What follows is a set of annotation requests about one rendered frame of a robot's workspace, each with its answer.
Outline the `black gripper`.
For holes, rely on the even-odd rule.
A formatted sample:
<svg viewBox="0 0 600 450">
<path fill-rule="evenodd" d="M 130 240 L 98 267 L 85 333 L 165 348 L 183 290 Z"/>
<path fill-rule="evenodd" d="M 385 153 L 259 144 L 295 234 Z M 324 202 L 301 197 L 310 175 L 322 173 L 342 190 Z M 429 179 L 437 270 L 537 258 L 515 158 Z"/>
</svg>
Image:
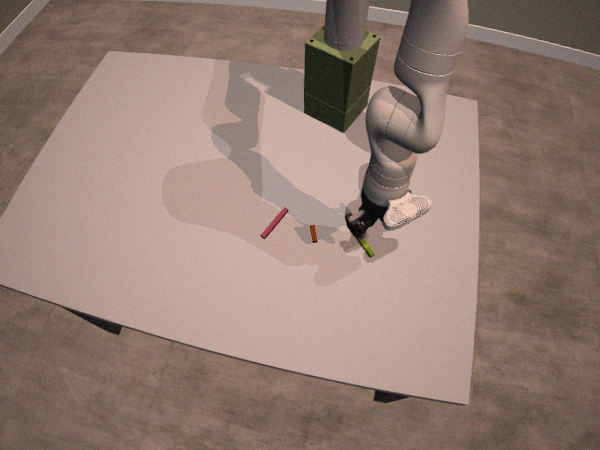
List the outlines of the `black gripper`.
<svg viewBox="0 0 600 450">
<path fill-rule="evenodd" d="M 362 186 L 362 191 L 361 191 L 361 200 L 362 200 L 362 205 L 359 208 L 359 212 L 357 212 L 354 215 L 351 213 L 348 213 L 345 216 L 345 219 L 346 219 L 347 227 L 352 232 L 352 234 L 354 236 L 357 236 L 359 234 L 357 236 L 357 238 L 363 240 L 366 235 L 366 230 L 369 227 L 373 226 L 375 224 L 375 222 L 377 221 L 377 219 L 380 218 L 380 220 L 382 222 L 383 217 L 384 217 L 386 211 L 388 210 L 388 208 L 385 206 L 379 206 L 379 205 L 371 202 L 366 197 L 364 190 L 363 190 L 363 186 Z M 363 222 L 364 225 L 361 222 Z M 359 233 L 359 231 L 360 231 L 360 233 Z"/>
</svg>

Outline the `pink long rod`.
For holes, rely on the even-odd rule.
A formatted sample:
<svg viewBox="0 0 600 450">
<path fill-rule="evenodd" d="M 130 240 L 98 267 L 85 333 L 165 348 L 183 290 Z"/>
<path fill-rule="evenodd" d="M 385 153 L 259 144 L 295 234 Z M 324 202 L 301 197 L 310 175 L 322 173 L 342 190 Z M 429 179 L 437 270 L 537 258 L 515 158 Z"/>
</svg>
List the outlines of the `pink long rod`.
<svg viewBox="0 0 600 450">
<path fill-rule="evenodd" d="M 277 226 L 277 224 L 282 220 L 282 218 L 287 214 L 288 209 L 284 208 L 279 215 L 273 220 L 273 222 L 268 226 L 268 228 L 262 233 L 261 237 L 266 239 L 267 236 L 272 232 L 272 230 Z"/>
</svg>

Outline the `lime green rod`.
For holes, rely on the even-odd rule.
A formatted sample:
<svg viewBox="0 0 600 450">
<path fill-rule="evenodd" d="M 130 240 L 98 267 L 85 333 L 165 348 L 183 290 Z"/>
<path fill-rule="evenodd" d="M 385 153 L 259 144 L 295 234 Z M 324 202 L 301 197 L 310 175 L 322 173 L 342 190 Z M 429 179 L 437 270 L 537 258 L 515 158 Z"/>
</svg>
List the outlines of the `lime green rod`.
<svg viewBox="0 0 600 450">
<path fill-rule="evenodd" d="M 374 252 L 371 250 L 371 248 L 369 247 L 369 245 L 366 243 L 366 241 L 363 239 L 358 239 L 359 243 L 362 245 L 362 247 L 364 248 L 364 250 L 367 252 L 367 254 L 369 255 L 369 257 L 373 257 L 374 256 Z"/>
</svg>

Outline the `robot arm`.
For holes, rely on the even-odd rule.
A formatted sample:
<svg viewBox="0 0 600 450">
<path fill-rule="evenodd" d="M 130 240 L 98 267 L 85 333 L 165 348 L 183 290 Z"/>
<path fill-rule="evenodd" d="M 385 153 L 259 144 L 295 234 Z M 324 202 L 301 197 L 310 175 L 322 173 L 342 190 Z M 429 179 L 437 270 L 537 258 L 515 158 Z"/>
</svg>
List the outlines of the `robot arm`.
<svg viewBox="0 0 600 450">
<path fill-rule="evenodd" d="M 326 44 L 340 51 L 358 49 L 364 40 L 369 3 L 326 0 Z M 363 190 L 371 202 L 388 208 L 382 220 L 388 231 L 421 217 L 432 206 L 427 196 L 407 190 L 417 154 L 433 149 L 442 135 L 447 88 L 468 21 L 467 0 L 411 0 L 394 72 L 417 96 L 386 86 L 368 103 L 371 157 Z"/>
</svg>

